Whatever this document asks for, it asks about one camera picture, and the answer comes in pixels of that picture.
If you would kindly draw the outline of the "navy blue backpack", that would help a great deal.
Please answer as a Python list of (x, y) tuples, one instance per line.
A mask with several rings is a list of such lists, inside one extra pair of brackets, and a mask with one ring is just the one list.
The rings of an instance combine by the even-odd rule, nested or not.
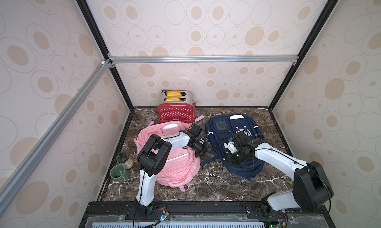
[(232, 114), (216, 116), (205, 124), (205, 134), (215, 156), (204, 159), (202, 166), (220, 160), (230, 173), (250, 180), (260, 173), (265, 165), (257, 159), (254, 149), (247, 143), (264, 136), (257, 123), (249, 116)]

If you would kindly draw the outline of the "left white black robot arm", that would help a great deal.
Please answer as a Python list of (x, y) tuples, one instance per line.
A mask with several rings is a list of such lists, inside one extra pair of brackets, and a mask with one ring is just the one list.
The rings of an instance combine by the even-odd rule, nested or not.
[(140, 170), (137, 206), (150, 210), (156, 183), (185, 192), (200, 169), (210, 145), (197, 124), (171, 121), (150, 125), (136, 138)]

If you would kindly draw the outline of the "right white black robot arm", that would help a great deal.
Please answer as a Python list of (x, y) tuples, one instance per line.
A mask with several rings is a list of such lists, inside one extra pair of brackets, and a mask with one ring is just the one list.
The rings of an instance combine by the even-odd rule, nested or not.
[(263, 139), (251, 139), (244, 131), (236, 133), (223, 145), (229, 150), (228, 156), (232, 164), (256, 158), (277, 168), (293, 181), (293, 189), (266, 197), (266, 208), (274, 211), (301, 208), (311, 212), (325, 202), (330, 202), (334, 195), (319, 162), (306, 162), (289, 156)]

